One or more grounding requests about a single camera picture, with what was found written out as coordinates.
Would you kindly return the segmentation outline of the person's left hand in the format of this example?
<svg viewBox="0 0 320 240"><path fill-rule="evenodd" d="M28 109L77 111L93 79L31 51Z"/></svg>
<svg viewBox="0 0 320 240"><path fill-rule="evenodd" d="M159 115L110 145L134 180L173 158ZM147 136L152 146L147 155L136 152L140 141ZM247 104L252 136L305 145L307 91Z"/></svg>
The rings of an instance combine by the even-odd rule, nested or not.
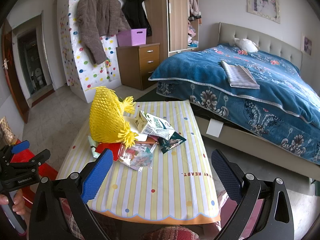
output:
<svg viewBox="0 0 320 240"><path fill-rule="evenodd" d="M18 215L25 215L25 201L23 198L23 192L21 189L17 190L14 198L13 198L14 205L12 206L12 210L16 212ZM7 196L0 194L0 204L1 205L8 205L9 199Z"/></svg>

